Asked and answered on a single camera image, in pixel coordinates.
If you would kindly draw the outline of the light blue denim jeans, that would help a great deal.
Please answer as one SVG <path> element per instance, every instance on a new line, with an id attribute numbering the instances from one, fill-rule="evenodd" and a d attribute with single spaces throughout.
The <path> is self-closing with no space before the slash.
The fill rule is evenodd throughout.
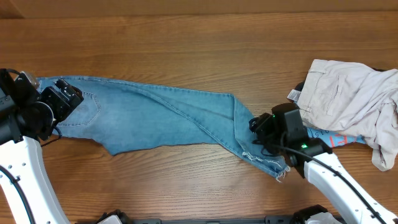
<path id="1" fill-rule="evenodd" d="M 249 130 L 252 113 L 232 94 L 67 76 L 83 102 L 58 128 L 68 138 L 92 139 L 116 155 L 159 146 L 219 144 L 276 179 L 289 166 L 262 151 Z"/>

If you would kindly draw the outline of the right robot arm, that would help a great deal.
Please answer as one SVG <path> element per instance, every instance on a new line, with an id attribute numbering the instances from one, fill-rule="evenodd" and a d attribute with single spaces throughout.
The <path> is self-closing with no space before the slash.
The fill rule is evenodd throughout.
<path id="1" fill-rule="evenodd" d="M 374 200 L 346 171 L 337 155 L 320 138 L 310 138 L 294 103 L 273 107 L 249 122 L 254 144 L 262 153 L 283 156 L 285 162 L 314 185 L 340 214 L 335 218 L 316 205 L 296 212 L 292 223 L 397 223 L 397 215 Z"/>

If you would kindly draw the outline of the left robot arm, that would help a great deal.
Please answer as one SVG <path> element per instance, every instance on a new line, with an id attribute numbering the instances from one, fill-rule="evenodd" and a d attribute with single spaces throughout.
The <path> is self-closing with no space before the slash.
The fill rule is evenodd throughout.
<path id="1" fill-rule="evenodd" d="M 84 100 L 64 79 L 38 92 L 31 75 L 1 69 L 1 188 L 16 223 L 68 223 L 44 166 L 43 144 Z"/>

